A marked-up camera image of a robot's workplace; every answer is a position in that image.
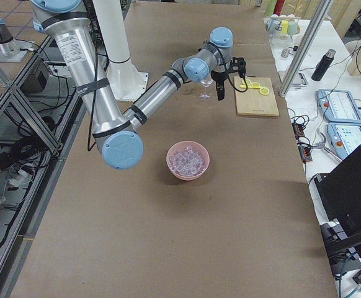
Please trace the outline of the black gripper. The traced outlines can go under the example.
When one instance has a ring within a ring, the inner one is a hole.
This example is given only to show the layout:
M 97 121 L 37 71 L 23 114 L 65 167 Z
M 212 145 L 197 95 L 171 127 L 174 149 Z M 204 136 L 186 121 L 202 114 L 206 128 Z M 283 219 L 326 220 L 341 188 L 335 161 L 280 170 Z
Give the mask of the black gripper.
M 225 98 L 225 81 L 227 80 L 226 72 L 211 71 L 210 76 L 215 82 L 217 99 L 222 101 Z

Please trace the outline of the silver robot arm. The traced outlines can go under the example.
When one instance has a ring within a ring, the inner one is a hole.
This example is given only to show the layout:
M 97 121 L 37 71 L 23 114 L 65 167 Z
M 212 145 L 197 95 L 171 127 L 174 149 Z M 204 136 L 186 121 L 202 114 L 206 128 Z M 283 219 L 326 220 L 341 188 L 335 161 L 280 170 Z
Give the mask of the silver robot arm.
M 104 68 L 89 33 L 83 1 L 33 1 L 35 28 L 51 36 L 71 73 L 90 119 L 90 132 L 103 160 L 115 169 L 135 166 L 143 156 L 138 129 L 184 83 L 212 75 L 223 99 L 232 64 L 233 33 L 217 27 L 195 55 L 176 60 L 153 85 L 132 64 L 118 1 L 94 1 L 96 20 L 108 54 Z

